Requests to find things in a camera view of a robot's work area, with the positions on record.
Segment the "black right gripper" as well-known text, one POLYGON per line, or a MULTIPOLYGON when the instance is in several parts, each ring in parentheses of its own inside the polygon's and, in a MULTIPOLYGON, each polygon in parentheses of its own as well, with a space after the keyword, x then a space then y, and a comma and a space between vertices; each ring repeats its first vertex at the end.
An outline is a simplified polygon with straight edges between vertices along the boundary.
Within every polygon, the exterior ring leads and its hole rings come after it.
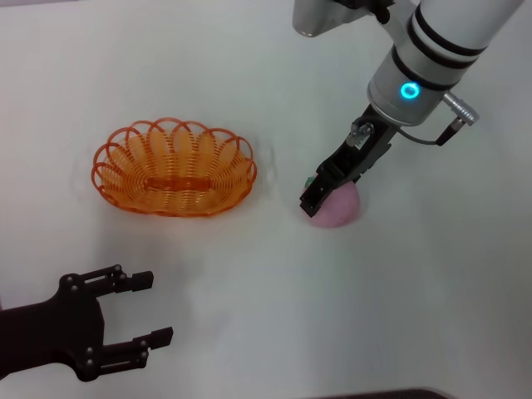
POLYGON ((396 134, 396 127, 379 116, 372 106, 368 106, 355 121, 371 122, 375 131, 361 150, 350 147, 346 137, 317 168, 317 174, 308 179, 299 200, 300 208, 309 218, 322 218, 325 214, 333 215, 342 210, 345 183, 352 181, 356 184, 392 147, 390 142, 396 134))

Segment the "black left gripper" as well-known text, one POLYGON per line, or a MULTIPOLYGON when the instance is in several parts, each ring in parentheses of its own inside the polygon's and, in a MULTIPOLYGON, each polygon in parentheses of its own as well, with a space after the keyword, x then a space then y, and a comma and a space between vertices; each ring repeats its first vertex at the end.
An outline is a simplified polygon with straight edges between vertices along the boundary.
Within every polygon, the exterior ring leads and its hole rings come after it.
POLYGON ((103 345, 105 323, 96 297, 150 289, 153 281, 151 271, 128 276, 116 264, 65 275, 48 300, 0 311, 0 379, 52 363, 70 367, 83 382, 144 368, 150 350, 170 345, 173 328, 103 345))

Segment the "pink plush peach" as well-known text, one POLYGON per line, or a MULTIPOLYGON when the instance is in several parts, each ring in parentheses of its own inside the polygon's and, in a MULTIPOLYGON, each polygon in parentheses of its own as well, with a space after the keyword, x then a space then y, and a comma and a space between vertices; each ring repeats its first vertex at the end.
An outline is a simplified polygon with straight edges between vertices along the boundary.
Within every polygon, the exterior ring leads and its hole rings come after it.
POLYGON ((350 224, 359 216, 360 211, 360 195, 356 185, 350 181, 334 190, 313 217, 305 217, 314 227, 335 229, 350 224))

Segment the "orange plastic woven basket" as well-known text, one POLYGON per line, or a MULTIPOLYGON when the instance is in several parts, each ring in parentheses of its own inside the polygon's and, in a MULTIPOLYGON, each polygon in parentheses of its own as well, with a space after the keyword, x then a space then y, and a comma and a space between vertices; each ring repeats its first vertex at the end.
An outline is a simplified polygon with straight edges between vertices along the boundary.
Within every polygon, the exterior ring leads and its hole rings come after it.
POLYGON ((163 117, 113 132, 94 154, 91 182, 105 201, 128 212, 204 218, 240 204, 257 174, 242 136, 163 117))

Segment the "small silver metal fitting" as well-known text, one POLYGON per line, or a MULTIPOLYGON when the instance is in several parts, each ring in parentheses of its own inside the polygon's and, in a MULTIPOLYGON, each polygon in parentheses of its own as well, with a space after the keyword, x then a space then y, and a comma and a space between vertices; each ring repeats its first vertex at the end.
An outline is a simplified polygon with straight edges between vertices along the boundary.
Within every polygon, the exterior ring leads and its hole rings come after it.
POLYGON ((350 147, 361 150, 368 139, 373 135, 375 127, 371 122, 354 121, 346 142, 350 147))

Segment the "dark brown torso panel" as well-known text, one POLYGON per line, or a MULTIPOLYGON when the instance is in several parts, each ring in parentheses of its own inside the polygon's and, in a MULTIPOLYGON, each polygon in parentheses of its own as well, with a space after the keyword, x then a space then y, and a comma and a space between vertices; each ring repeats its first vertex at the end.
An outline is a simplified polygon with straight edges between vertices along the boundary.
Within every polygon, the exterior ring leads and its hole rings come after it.
POLYGON ((344 394, 330 397, 319 397, 318 399, 452 399, 425 388, 409 388, 382 392, 365 392, 358 394, 344 394))

